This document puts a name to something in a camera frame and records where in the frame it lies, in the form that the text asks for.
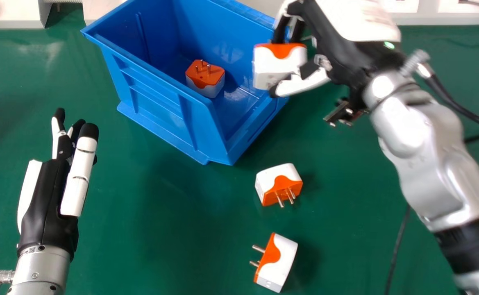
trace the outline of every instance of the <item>adapter inside blue bin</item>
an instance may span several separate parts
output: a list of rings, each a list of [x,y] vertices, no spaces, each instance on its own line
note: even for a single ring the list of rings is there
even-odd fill
[[[234,0],[129,0],[82,32],[103,50],[119,111],[202,164],[232,165],[286,103],[252,86],[272,23]],[[185,85],[195,59],[225,69],[216,98]]]

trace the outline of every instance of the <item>silver robotic arm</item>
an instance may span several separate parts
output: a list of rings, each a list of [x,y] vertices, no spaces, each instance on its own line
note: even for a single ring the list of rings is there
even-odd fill
[[[457,115],[412,78],[417,72],[453,106],[427,64],[428,55],[418,51],[406,58],[398,28],[377,0],[287,0],[280,14],[272,48],[286,43],[286,26],[295,18],[291,43],[298,42],[301,26],[307,24],[316,57],[301,58],[292,69],[288,58],[275,54],[279,58],[258,59],[254,50],[254,85],[260,82],[259,88],[268,89],[273,97],[303,92],[328,79],[348,86],[349,97],[339,100],[324,120],[334,127],[352,125],[370,113],[381,149],[398,170],[402,192],[436,237],[457,287],[479,295],[479,166],[467,152]],[[263,79],[273,75],[267,63],[279,73],[288,69],[287,75],[276,82]],[[321,83],[309,82],[323,73],[327,78]]]
[[[32,160],[18,206],[18,263],[0,270],[9,295],[62,295],[79,238],[77,227],[95,164],[96,125],[79,120],[68,132],[65,112],[52,117],[52,159]]]

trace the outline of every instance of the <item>green led indicator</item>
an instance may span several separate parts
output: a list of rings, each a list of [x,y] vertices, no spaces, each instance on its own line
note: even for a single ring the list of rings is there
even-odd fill
[[[391,42],[385,42],[385,43],[383,43],[383,45],[385,45],[385,47],[387,47],[387,48],[389,48],[389,49],[394,49],[394,48],[396,48],[396,47],[394,46],[394,44],[392,44]]]

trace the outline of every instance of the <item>green table surface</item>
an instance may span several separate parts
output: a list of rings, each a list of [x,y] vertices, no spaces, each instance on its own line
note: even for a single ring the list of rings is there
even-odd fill
[[[116,111],[100,50],[80,9],[52,11],[45,30],[0,31],[0,269],[15,268],[18,196],[30,159],[51,157],[50,117],[64,107],[100,129],[67,294],[269,295],[249,260],[274,231],[299,243],[287,294],[383,292],[406,202],[367,117],[353,128],[322,118],[346,89],[296,95],[233,167],[202,166]],[[479,26],[403,27],[404,48],[427,50],[457,101],[479,113]],[[467,136],[479,126],[464,120]],[[479,162],[479,142],[470,146]],[[256,173],[292,162],[296,204],[261,207]],[[392,294],[455,294],[451,269],[412,216]]]

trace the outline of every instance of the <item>robotic arm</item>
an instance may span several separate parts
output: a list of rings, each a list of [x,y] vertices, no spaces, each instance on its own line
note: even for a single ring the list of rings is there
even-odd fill
[[[64,110],[57,109],[52,117],[52,159],[28,163],[18,206],[17,267],[0,270],[0,287],[11,284],[9,295],[65,293],[99,129],[79,120],[66,132],[64,121]]]
[[[299,43],[305,24],[317,48],[311,61]],[[452,100],[427,64],[428,55],[402,53],[400,31],[378,0],[286,0],[274,29],[272,42],[254,49],[254,86],[273,97],[329,80],[348,86],[349,97],[324,120],[334,127],[352,125],[370,113],[402,192],[436,237],[457,287],[479,295],[479,166],[467,152],[457,115],[412,78],[417,72],[438,95]]]

